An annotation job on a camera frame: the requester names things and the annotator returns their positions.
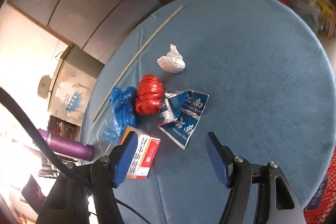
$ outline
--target white crumpled tissue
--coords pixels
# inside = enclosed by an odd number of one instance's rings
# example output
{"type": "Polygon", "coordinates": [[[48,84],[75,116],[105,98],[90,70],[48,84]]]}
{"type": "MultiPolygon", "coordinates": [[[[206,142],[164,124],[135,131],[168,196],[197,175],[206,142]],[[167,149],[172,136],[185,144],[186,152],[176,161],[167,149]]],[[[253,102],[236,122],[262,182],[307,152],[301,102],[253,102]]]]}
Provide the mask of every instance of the white crumpled tissue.
{"type": "Polygon", "coordinates": [[[173,44],[170,44],[170,52],[168,52],[166,56],[161,56],[157,60],[157,63],[163,70],[170,73],[179,73],[185,68],[183,57],[173,44]]]}

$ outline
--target red and white box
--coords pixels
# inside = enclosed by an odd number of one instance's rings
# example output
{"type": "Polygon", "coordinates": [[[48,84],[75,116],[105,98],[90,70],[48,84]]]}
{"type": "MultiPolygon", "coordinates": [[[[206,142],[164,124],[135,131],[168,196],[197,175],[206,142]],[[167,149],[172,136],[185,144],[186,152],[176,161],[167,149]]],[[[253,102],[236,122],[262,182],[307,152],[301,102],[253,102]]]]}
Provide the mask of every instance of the red and white box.
{"type": "Polygon", "coordinates": [[[136,148],[126,177],[130,179],[145,179],[151,168],[161,140],[140,129],[127,126],[121,137],[120,143],[123,143],[124,139],[131,131],[134,131],[138,135],[138,147],[136,148]]]}

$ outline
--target wooden stick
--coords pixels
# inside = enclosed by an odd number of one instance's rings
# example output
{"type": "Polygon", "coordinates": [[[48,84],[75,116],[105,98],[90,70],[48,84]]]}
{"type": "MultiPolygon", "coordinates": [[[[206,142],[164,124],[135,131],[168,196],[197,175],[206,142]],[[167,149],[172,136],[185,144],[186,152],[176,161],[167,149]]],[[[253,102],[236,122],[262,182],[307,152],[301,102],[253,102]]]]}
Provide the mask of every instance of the wooden stick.
{"type": "Polygon", "coordinates": [[[139,49],[139,51],[134,55],[134,57],[132,58],[132,60],[128,63],[128,65],[126,66],[126,68],[124,68],[124,70],[121,72],[121,74],[119,75],[119,77],[117,78],[117,80],[115,81],[115,83],[112,85],[110,91],[107,93],[107,95],[105,96],[104,100],[101,102],[100,106],[97,109],[97,112],[95,113],[92,122],[94,122],[101,110],[101,108],[103,107],[103,105],[105,104],[106,100],[110,97],[110,94],[112,92],[112,89],[119,83],[119,81],[121,80],[121,78],[124,76],[125,72],[129,69],[129,67],[132,65],[132,63],[135,61],[135,59],[137,59],[137,57],[140,55],[140,53],[145,49],[145,47],[152,41],[152,39],[158,34],[158,32],[160,32],[164,26],[167,25],[167,23],[169,21],[171,21],[171,19],[177,15],[177,13],[179,11],[181,11],[183,8],[183,6],[180,6],[175,12],[173,12],[161,25],[159,28],[157,28],[157,30],[147,39],[147,41],[145,42],[145,44],[143,44],[143,46],[139,49]]]}

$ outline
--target wall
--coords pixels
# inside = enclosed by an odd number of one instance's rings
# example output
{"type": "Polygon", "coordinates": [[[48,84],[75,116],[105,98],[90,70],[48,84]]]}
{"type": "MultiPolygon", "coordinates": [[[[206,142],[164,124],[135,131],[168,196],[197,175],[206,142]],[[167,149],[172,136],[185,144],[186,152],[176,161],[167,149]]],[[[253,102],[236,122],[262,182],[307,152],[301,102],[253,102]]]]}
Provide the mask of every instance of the wall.
{"type": "MultiPolygon", "coordinates": [[[[43,75],[52,77],[58,62],[54,57],[66,47],[9,4],[1,7],[0,86],[18,102],[37,128],[46,129],[49,119],[47,101],[37,96],[39,81],[43,75]]],[[[0,106],[0,133],[5,132],[19,142],[32,145],[23,128],[0,106]]]]}

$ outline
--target blue plastic bag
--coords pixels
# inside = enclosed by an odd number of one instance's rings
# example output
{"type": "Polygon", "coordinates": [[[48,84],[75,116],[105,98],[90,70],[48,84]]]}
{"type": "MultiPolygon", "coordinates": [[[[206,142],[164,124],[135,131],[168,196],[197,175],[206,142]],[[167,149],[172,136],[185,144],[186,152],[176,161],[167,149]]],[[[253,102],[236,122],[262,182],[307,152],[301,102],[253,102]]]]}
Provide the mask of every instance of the blue plastic bag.
{"type": "Polygon", "coordinates": [[[106,126],[101,136],[102,140],[117,145],[127,125],[137,127],[134,116],[136,98],[137,89],[132,86],[129,86],[125,92],[118,87],[113,88],[110,98],[113,118],[106,126]]]}

